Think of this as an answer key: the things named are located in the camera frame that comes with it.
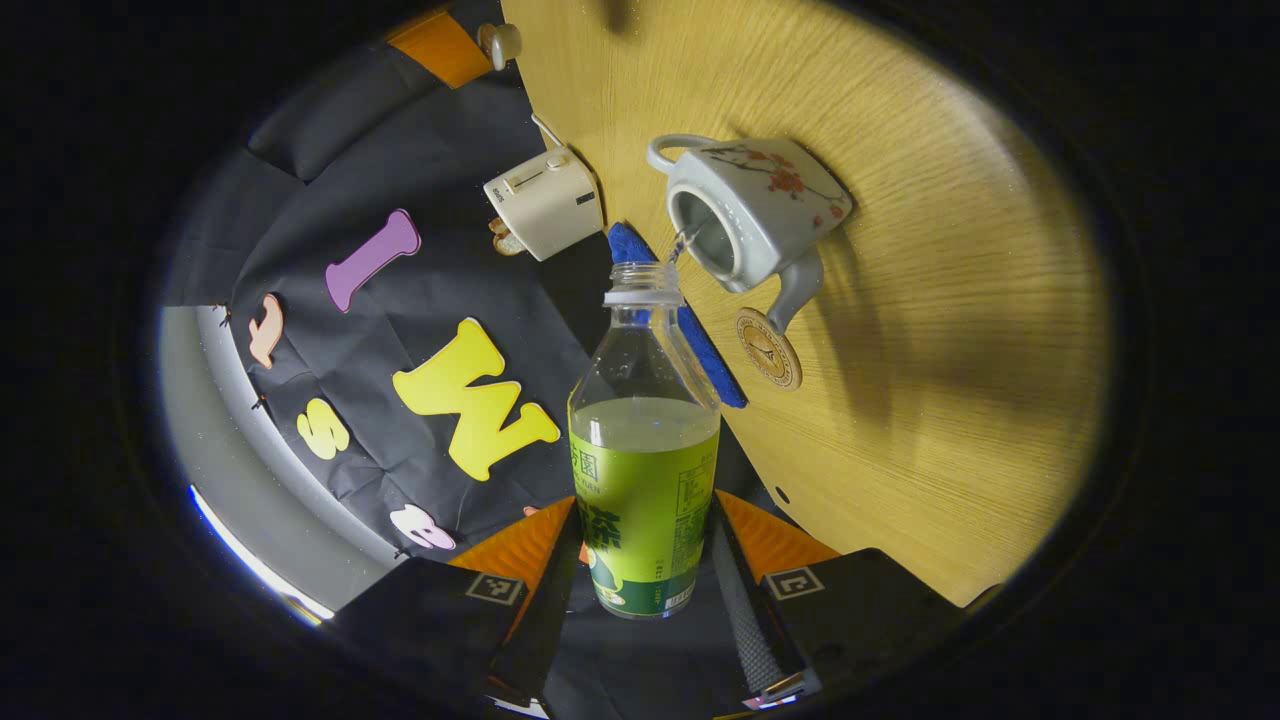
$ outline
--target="wooden surface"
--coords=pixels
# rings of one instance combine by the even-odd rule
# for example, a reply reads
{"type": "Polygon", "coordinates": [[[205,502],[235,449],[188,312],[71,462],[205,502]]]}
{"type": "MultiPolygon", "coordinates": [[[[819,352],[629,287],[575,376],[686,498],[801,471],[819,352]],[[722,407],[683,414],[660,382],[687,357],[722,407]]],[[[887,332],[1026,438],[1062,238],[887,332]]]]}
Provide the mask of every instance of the wooden surface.
{"type": "Polygon", "coordinates": [[[534,109],[596,172],[607,223],[658,256],[673,228],[644,159],[654,136],[786,136],[846,183],[859,209],[819,242],[826,282],[787,332],[796,392],[735,336],[777,277],[730,295],[681,259],[750,398],[724,416],[778,505],[837,551],[879,547],[961,605],[1007,579],[1083,480],[1108,368],[1103,274],[1037,149],[927,58],[817,3],[503,6],[534,109]]]}

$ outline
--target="teapot handle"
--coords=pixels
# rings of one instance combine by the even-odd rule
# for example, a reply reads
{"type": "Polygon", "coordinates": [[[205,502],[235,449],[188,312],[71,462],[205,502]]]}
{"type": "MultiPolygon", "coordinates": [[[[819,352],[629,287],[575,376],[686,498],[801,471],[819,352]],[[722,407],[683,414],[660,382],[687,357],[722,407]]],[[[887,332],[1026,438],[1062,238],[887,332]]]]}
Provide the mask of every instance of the teapot handle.
{"type": "Polygon", "coordinates": [[[669,176],[676,163],[668,160],[662,154],[663,150],[668,147],[698,147],[699,145],[714,145],[716,142],[719,141],[700,135],[660,135],[649,143],[649,152],[645,154],[645,158],[653,169],[669,176]]]}

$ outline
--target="blue towel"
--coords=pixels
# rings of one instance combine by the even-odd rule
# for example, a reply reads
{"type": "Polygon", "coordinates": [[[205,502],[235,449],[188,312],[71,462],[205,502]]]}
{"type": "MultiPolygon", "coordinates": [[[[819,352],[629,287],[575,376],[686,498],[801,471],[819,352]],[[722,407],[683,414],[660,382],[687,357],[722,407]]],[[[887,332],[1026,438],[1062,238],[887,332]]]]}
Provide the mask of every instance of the blue towel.
{"type": "MultiPolygon", "coordinates": [[[[613,251],[614,263],[653,263],[657,260],[644,240],[622,223],[614,223],[609,228],[609,250],[613,251]]],[[[733,379],[733,374],[728,372],[728,365],[712,345],[712,340],[707,337],[707,331],[703,329],[703,324],[698,322],[694,311],[686,305],[676,313],[676,318],[680,320],[680,331],[685,333],[689,346],[694,348],[694,355],[703,364],[703,370],[710,378],[721,402],[730,407],[746,407],[746,395],[733,379]]]]}

